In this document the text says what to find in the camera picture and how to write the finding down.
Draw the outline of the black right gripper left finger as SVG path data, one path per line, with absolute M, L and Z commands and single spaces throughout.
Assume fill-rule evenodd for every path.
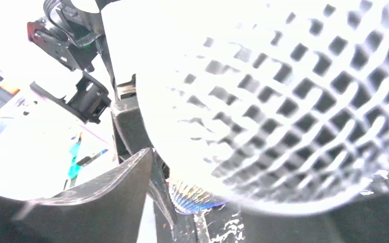
M 53 198 L 0 196 L 0 242 L 136 242 L 152 162 L 147 148 Z

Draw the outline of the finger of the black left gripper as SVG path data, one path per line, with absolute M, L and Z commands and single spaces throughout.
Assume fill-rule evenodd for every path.
M 145 130 L 137 98 L 115 102 L 111 108 L 114 127 L 130 155 L 145 148 L 153 148 Z M 170 230 L 177 224 L 177 214 L 171 203 L 168 185 L 162 169 L 163 161 L 153 152 L 153 162 L 147 193 L 168 222 Z

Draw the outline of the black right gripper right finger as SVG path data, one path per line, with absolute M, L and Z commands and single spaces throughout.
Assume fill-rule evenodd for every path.
M 389 191 L 314 216 L 242 219 L 248 242 L 389 242 Z

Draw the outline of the glitter silver microphone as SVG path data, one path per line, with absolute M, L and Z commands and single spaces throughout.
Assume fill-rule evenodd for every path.
M 102 17 L 172 177 L 307 215 L 389 170 L 389 1 L 116 1 Z

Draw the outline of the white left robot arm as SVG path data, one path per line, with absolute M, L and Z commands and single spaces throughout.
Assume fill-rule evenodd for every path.
M 115 83 L 115 75 L 105 35 L 101 10 L 109 3 L 116 1 L 93 1 L 93 7 L 99 10 L 81 10 L 75 6 L 75 1 L 44 1 L 44 17 L 27 23 L 28 39 L 36 44 L 45 53 L 53 57 L 70 71 L 81 70 L 83 78 L 81 87 L 91 84 L 93 72 L 93 59 L 99 54 L 105 64 L 110 76 L 112 87 L 116 95 L 116 103 L 111 107 L 113 118 L 114 139 L 116 141 L 119 155 L 132 155 L 141 148 L 152 147 L 147 138 L 145 127 L 141 125 L 141 114 L 136 97 L 136 75 L 133 74 L 127 83 Z M 45 90 L 41 90 L 38 85 L 34 86 L 48 98 L 55 99 Z M 99 115 L 105 109 L 105 104 L 109 106 L 110 101 L 100 101 L 98 112 L 79 108 L 75 105 L 75 98 L 85 96 L 88 91 L 77 91 L 70 101 L 63 101 L 63 98 L 55 99 L 57 104 L 63 106 L 71 113 L 75 114 L 83 122 L 100 123 Z M 169 172 L 165 170 L 162 159 L 155 155 L 152 164 L 151 176 L 148 186 L 148 195 L 153 199 L 156 206 L 163 214 L 172 230 L 175 229 L 178 219 L 174 205 L 171 202 L 166 176 Z

